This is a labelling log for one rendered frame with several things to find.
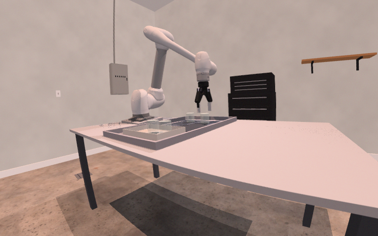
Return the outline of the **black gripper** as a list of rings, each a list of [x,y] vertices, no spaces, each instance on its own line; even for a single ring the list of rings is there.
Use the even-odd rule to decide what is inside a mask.
[[[210,89],[207,89],[209,87],[209,82],[198,82],[196,97],[195,97],[195,103],[197,105],[197,113],[201,112],[201,104],[200,101],[202,99],[202,96],[205,95],[207,101],[208,101],[208,111],[212,111],[212,97],[210,93]]]

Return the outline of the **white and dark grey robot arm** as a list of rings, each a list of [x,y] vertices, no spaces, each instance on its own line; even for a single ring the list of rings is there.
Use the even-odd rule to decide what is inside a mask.
[[[217,71],[217,66],[209,60],[207,52],[198,52],[196,55],[187,51],[174,42],[173,35],[160,28],[146,26],[143,30],[144,35],[156,45],[156,56],[153,69],[151,87],[146,92],[144,89],[134,90],[131,95],[131,121],[144,121],[155,118],[149,115],[150,109],[160,107],[165,102],[163,90],[161,88],[166,53],[169,49],[186,57],[195,63],[195,70],[198,82],[207,82]]]

